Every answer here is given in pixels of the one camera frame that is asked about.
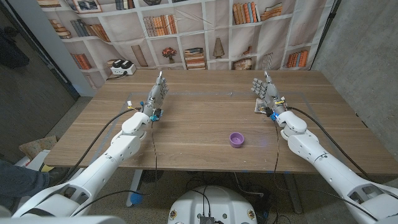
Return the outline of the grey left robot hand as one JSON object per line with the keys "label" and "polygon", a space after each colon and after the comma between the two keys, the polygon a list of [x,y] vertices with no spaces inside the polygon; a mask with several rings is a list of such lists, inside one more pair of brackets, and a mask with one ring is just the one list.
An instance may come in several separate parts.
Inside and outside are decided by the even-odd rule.
{"label": "grey left robot hand", "polygon": [[163,100],[168,92],[166,79],[162,76],[162,71],[156,78],[155,84],[149,92],[146,102],[144,103],[142,112],[148,116],[152,116],[156,109],[160,109]]}

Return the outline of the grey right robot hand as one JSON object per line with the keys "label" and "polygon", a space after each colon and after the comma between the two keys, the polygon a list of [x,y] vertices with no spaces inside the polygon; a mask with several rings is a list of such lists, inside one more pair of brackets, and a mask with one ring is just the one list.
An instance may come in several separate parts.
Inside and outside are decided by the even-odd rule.
{"label": "grey right robot hand", "polygon": [[268,71],[264,72],[264,78],[265,80],[255,78],[252,81],[251,91],[258,96],[254,111],[268,117],[278,116],[286,111],[284,98],[279,94]]}

